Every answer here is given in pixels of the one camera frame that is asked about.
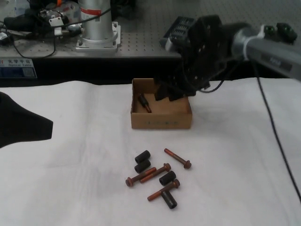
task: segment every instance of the white tablecloth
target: white tablecloth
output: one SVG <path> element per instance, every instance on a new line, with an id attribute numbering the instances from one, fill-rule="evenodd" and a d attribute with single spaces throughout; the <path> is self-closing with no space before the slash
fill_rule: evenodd
<path id="1" fill-rule="evenodd" d="M 301 187 L 301 84 L 262 83 Z M 255 79 L 191 97 L 192 128 L 172 131 L 131 129 L 131 85 L 74 81 L 0 91 L 54 122 L 51 140 L 0 149 L 1 226 L 301 225 L 301 205 Z M 191 169 L 166 147 L 190 160 Z M 174 210 L 162 198 L 147 201 L 162 188 L 159 177 L 126 186 L 144 150 L 152 166 L 168 162 L 177 174 Z"/>

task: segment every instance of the cardboard box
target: cardboard box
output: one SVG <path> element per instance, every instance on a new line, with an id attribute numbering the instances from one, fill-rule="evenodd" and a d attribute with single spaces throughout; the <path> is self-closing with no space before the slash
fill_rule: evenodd
<path id="1" fill-rule="evenodd" d="M 133 79 L 133 100 L 131 121 L 133 129 L 189 129 L 192 111 L 187 97 L 170 102 L 168 98 L 156 101 L 158 86 L 153 79 Z M 143 93 L 149 102 L 152 113 L 138 102 Z"/>

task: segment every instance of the blue label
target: blue label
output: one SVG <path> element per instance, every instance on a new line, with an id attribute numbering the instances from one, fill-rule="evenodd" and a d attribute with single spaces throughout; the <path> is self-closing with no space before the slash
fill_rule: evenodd
<path id="1" fill-rule="evenodd" d="M 0 79 L 35 79 L 36 72 L 33 67 L 0 67 Z"/>

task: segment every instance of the bolt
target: bolt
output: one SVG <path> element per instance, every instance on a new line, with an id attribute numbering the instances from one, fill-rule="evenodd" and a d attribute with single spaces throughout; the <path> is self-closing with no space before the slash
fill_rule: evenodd
<path id="1" fill-rule="evenodd" d="M 157 191 L 156 193 L 147 197 L 147 200 L 153 201 L 154 199 L 158 198 L 162 194 L 162 192 L 170 191 L 171 189 L 178 188 L 179 186 L 180 186 L 180 182 L 176 179 L 171 184 L 163 187 L 160 191 Z"/>
<path id="2" fill-rule="evenodd" d="M 151 173 L 155 172 L 156 170 L 157 170 L 156 167 L 153 167 L 153 168 L 149 169 L 148 171 L 145 171 L 144 173 L 140 173 L 139 175 L 137 175 L 134 178 L 127 178 L 126 179 L 127 186 L 129 186 L 129 187 L 134 186 L 134 182 L 150 175 Z"/>
<path id="3" fill-rule="evenodd" d="M 176 155 L 172 151 L 168 150 L 167 148 L 164 149 L 164 152 L 166 154 L 170 155 L 171 157 L 173 157 L 174 159 L 176 159 L 177 161 L 179 161 L 180 163 L 182 163 L 184 165 L 185 169 L 189 169 L 191 167 L 191 163 L 190 163 L 189 160 L 185 161 L 184 159 L 182 159 L 181 157 L 179 157 L 178 155 Z"/>
<path id="4" fill-rule="evenodd" d="M 144 182 L 146 182 L 146 181 L 152 179 L 153 177 L 159 175 L 160 173 L 163 173 L 164 171 L 169 172 L 170 169 L 171 169 L 171 167 L 170 167 L 169 163 L 164 163 L 164 166 L 163 166 L 163 167 L 161 167 L 160 169 L 156 170 L 156 171 L 153 172 L 152 174 L 150 174 L 150 175 L 144 177 L 143 179 L 141 179 L 141 180 L 140 180 L 140 183 L 144 183 Z"/>

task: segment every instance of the black cable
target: black cable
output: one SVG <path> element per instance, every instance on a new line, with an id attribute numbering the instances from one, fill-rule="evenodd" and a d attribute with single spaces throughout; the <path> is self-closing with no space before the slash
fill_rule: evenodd
<path id="1" fill-rule="evenodd" d="M 14 41 L 11 41 L 10 43 L 13 45 L 13 47 L 15 48 L 15 50 L 17 51 L 17 53 L 18 53 L 21 57 L 23 57 L 23 58 L 27 58 L 27 59 L 43 59 L 43 58 L 46 58 L 46 57 L 50 57 L 50 56 L 52 56 L 52 55 L 55 53 L 55 51 L 56 51 L 55 39 L 56 39 L 56 37 L 53 37 L 53 51 L 52 51 L 52 53 L 50 53 L 50 54 L 48 54 L 48 55 L 46 55 L 46 56 L 37 56 L 37 57 L 27 57 L 27 56 L 24 56 L 24 55 L 18 50 L 18 48 L 16 47 Z"/>
<path id="2" fill-rule="evenodd" d="M 266 98 L 266 96 L 264 94 L 264 91 L 263 91 L 263 87 L 262 87 L 262 84 L 261 84 L 261 81 L 260 81 L 260 77 L 259 77 L 259 73 L 258 73 L 258 69 L 257 69 L 256 63 L 255 62 L 251 62 L 251 63 L 252 63 L 253 69 L 254 69 L 255 76 L 257 78 L 258 86 L 259 86 L 259 89 L 260 89 L 260 92 L 261 92 L 264 104 L 265 104 L 265 106 L 267 108 L 267 111 L 268 111 L 268 114 L 269 114 L 269 119 L 270 119 L 270 122 L 271 122 L 271 125 L 272 125 L 272 129 L 273 129 L 273 132 L 274 132 L 274 135 L 275 135 L 275 139 L 276 139 L 276 141 L 278 143 L 278 146 L 279 146 L 280 152 L 282 154 L 282 158 L 283 158 L 283 160 L 285 162 L 285 166 L 287 168 L 288 174 L 289 174 L 289 176 L 290 176 L 290 178 L 292 180 L 294 189 L 295 189 L 295 191 L 296 191 L 296 193 L 298 195 L 299 202 L 301 204 L 301 194 L 300 194 L 300 191 L 298 189 L 298 185 L 296 183 L 296 180 L 295 180 L 295 178 L 293 176 L 291 167 L 290 167 L 290 165 L 288 163 L 288 160 L 286 158 L 286 155 L 285 155 L 284 149 L 282 147 L 282 144 L 280 142 L 280 139 L 279 139 L 279 136 L 278 136 L 278 133 L 277 133 L 277 130 L 276 130 L 274 118 L 273 118 L 272 112 L 271 112 L 271 110 L 269 108 L 269 104 L 268 104 L 267 98 Z"/>
<path id="3" fill-rule="evenodd" d="M 215 92 L 216 90 L 218 90 L 222 84 L 225 82 L 225 80 L 227 80 L 231 75 L 232 73 L 237 69 L 237 67 L 240 65 L 241 62 L 238 62 L 224 77 L 223 79 L 221 80 L 221 82 L 217 85 L 217 87 L 215 87 L 214 89 L 212 90 L 199 90 L 200 92 L 202 93 L 213 93 Z"/>
<path id="4" fill-rule="evenodd" d="M 107 14 L 108 12 L 110 12 L 112 9 L 112 7 L 108 8 L 106 11 L 104 11 L 103 13 L 97 15 L 97 16 L 94 16 L 94 17 L 91 17 L 89 19 L 86 19 L 86 20 L 81 20 L 81 21 L 77 21 L 77 22 L 73 22 L 73 23 L 68 23 L 68 24 L 64 24 L 64 25 L 59 25 L 59 26 L 52 26 L 52 28 L 58 28 L 58 27 L 68 27 L 70 25 L 74 25 L 74 24 L 80 24 L 80 23 L 86 23 L 86 22 L 89 22 L 91 20 L 95 20 L 97 18 L 100 18 L 101 16 L 104 16 L 105 14 Z"/>

